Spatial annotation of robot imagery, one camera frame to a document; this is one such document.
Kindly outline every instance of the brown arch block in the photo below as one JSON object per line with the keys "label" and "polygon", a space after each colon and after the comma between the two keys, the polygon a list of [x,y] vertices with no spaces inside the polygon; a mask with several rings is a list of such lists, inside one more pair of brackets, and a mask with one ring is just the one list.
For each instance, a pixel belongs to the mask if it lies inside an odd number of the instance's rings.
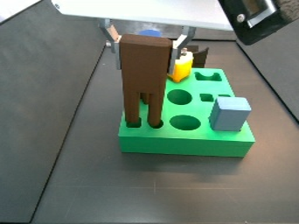
{"label": "brown arch block", "polygon": [[153,127],[157,127],[162,120],[173,41],[169,38],[126,34],[119,46],[126,121],[139,122],[142,95],[145,103],[149,103],[147,121]]}

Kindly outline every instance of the blue cube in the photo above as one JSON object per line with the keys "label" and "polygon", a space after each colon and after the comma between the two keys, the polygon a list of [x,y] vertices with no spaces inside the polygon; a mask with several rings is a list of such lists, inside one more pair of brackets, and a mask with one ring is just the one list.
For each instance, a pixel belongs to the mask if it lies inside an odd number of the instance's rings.
{"label": "blue cube", "polygon": [[219,97],[215,101],[210,126],[214,130],[241,131],[249,118],[251,107],[243,97]]}

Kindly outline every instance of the circular hole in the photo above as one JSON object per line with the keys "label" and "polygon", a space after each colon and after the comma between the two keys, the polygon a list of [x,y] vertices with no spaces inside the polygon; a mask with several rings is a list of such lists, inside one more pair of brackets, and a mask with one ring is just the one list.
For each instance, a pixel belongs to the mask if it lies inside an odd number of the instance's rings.
{"label": "circular hole", "polygon": [[171,125],[178,130],[197,130],[202,126],[202,122],[194,116],[178,115],[171,119]]}
{"label": "circular hole", "polygon": [[193,101],[193,95],[182,89],[173,90],[169,93],[167,98],[171,103],[178,105],[186,105]]}

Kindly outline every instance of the green block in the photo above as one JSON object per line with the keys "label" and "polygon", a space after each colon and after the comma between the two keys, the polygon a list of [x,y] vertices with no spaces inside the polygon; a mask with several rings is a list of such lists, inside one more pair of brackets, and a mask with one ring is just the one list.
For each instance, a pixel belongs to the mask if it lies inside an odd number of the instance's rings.
{"label": "green block", "polygon": [[147,105],[141,101],[142,127],[129,128],[125,115],[119,127],[123,152],[245,157],[255,142],[249,123],[241,131],[211,129],[215,99],[235,96],[221,69],[194,68],[181,83],[166,83],[163,127],[147,123]]}

